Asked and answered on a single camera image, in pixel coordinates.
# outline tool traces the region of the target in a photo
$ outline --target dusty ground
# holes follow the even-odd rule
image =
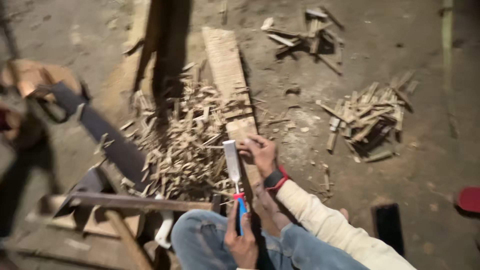
[[[105,92],[116,81],[112,71],[121,62],[122,43],[126,40],[128,8],[124,1],[9,1],[9,11],[19,12],[13,21],[23,56],[70,66],[88,82],[94,106],[120,125],[125,113],[121,89],[115,95]],[[473,237],[478,221],[460,216],[453,208],[455,194],[466,185],[477,184],[480,132],[477,116],[480,95],[476,91],[476,71],[480,68],[479,5],[462,1],[455,7],[454,84],[460,137],[449,136],[445,99],[442,91],[441,18],[437,0],[346,0],[325,1],[347,27],[343,77],[323,63],[315,63],[304,51],[280,60],[274,57],[276,44],[260,31],[267,17],[274,17],[278,28],[298,31],[297,1],[229,0],[228,22],[220,24],[220,1],[197,0],[192,3],[185,62],[200,62],[204,57],[202,26],[234,30],[245,60],[251,95],[268,101],[262,104],[279,115],[288,105],[301,109],[288,113],[298,126],[283,132],[283,124],[260,125],[260,133],[277,137],[280,161],[289,174],[305,189],[320,181],[317,164],[326,162],[335,182],[333,198],[326,204],[347,208],[352,225],[372,233],[371,206],[396,202],[400,205],[406,258],[418,269],[470,270],[480,267]],[[318,2],[307,3],[315,7]],[[386,83],[406,69],[416,69],[421,84],[412,101],[414,114],[406,114],[399,156],[374,164],[355,163],[341,142],[333,155],[325,151],[329,116],[315,104],[319,99],[334,103],[337,98],[360,91],[373,81]],[[286,88],[298,85],[298,97],[285,97]],[[130,84],[120,86],[128,89]],[[15,178],[21,195],[16,207],[16,228],[27,230],[21,222],[33,203],[48,192],[47,178],[53,177],[61,190],[74,183],[95,164],[94,145],[74,123],[50,125],[53,173],[33,169],[28,175],[6,173],[2,181]],[[301,127],[309,127],[302,133]],[[272,133],[279,128],[279,133]],[[0,170],[12,171],[14,154],[2,149]],[[35,157],[24,161],[27,167]],[[40,264],[40,269],[48,268]]]

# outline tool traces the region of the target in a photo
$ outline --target chisel handle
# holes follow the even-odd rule
[[[240,192],[240,193],[235,193],[233,194],[233,199],[237,200],[239,202],[239,207],[237,211],[237,232],[240,233],[240,235],[243,235],[243,229],[240,224],[240,220],[243,216],[243,214],[247,213],[247,208],[245,206],[245,193]]]

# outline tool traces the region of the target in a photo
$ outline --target pile of wood scraps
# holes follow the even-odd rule
[[[379,83],[374,82],[360,93],[353,91],[350,100],[339,99],[335,108],[320,104],[332,115],[327,150],[334,150],[340,134],[354,153],[356,162],[360,162],[360,158],[364,162],[372,162],[393,156],[395,149],[373,150],[385,140],[393,143],[398,139],[405,109],[413,112],[408,99],[418,85],[418,81],[411,80],[413,74],[413,71],[408,71],[401,77],[395,76],[385,87],[379,87]]]
[[[191,76],[184,76],[182,81],[182,97],[167,100],[167,123],[157,123],[151,102],[137,92],[142,131],[125,136],[146,153],[144,181],[149,184],[140,193],[124,179],[124,186],[134,195],[209,201],[213,193],[233,193],[221,144],[228,140],[222,112],[241,107],[241,102],[225,102],[214,86],[195,82]]]
[[[308,52],[316,59],[325,62],[338,75],[343,73],[342,50],[345,45],[337,33],[331,30],[332,25],[337,25],[340,30],[345,27],[332,15],[326,7],[306,9],[302,12],[302,20],[305,22],[306,32],[290,32],[274,28],[273,18],[265,20],[261,29],[268,37],[280,43],[276,50],[276,56],[291,51],[293,48],[306,47]]]

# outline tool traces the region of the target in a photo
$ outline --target right hand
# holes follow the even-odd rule
[[[247,134],[248,139],[237,146],[239,153],[252,158],[262,179],[276,170],[275,143],[256,134]]]
[[[235,203],[228,214],[227,231],[225,232],[225,244],[237,263],[238,268],[257,269],[258,245],[252,232],[251,214],[245,213],[240,219],[243,235],[238,235],[236,230],[236,218],[239,201]]]

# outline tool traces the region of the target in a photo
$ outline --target red band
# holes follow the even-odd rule
[[[288,176],[287,171],[285,170],[285,168],[283,168],[282,165],[280,165],[280,166],[278,167],[278,170],[282,173],[283,178],[280,179],[280,181],[278,181],[278,183],[277,183],[274,187],[269,187],[269,188],[267,188],[267,191],[278,191],[278,190],[283,186],[283,184],[284,184],[288,179],[290,179],[290,176]]]

